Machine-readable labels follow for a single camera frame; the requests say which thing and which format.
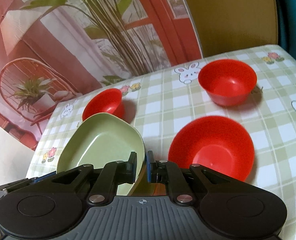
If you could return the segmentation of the printed room backdrop tapestry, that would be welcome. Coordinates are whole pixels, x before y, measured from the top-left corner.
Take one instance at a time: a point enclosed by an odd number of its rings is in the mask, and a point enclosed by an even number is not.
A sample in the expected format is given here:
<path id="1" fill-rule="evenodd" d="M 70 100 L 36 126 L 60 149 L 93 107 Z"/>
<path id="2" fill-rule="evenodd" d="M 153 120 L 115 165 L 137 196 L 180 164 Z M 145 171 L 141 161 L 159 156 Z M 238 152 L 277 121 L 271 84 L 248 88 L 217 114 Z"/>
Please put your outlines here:
<path id="1" fill-rule="evenodd" d="M 185 0 L 0 0 L 0 126 L 34 150 L 58 103 L 201 57 Z"/>

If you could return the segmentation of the green plaid bunny cloth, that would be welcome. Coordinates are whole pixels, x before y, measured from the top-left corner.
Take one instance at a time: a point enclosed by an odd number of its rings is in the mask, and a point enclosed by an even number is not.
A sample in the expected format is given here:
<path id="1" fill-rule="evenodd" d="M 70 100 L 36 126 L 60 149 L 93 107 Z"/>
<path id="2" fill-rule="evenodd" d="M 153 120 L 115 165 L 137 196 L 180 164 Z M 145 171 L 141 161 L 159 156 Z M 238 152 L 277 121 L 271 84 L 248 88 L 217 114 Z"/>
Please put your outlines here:
<path id="1" fill-rule="evenodd" d="M 250 65 L 257 86 L 234 108 L 215 105 L 196 79 L 185 84 L 178 67 L 117 83 L 130 123 L 158 159 L 165 159 L 175 134 L 201 116 L 222 115 L 242 124 L 255 146 L 255 163 L 247 181 L 283 199 L 288 217 L 282 239 L 296 239 L 296 60 L 277 45 L 219 55 Z"/>

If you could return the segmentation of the red plastic bowl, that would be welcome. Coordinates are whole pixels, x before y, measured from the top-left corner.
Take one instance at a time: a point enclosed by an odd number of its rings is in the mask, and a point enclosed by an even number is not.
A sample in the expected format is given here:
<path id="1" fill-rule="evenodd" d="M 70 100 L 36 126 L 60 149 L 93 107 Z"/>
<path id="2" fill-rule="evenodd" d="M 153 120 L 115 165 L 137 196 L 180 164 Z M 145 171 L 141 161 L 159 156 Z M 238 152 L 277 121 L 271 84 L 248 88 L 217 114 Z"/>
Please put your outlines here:
<path id="1" fill-rule="evenodd" d="M 109 113 L 120 119 L 124 118 L 123 93 L 120 89 L 110 88 L 92 98 L 82 113 L 82 121 L 98 113 Z"/>
<path id="2" fill-rule="evenodd" d="M 257 75 L 242 61 L 221 59 L 201 69 L 198 83 L 215 104 L 231 107 L 247 100 L 256 86 Z"/>
<path id="3" fill-rule="evenodd" d="M 255 149 L 247 130 L 224 116 L 206 116 L 185 125 L 173 138 L 168 160 L 181 168 L 200 164 L 245 181 L 250 175 Z"/>

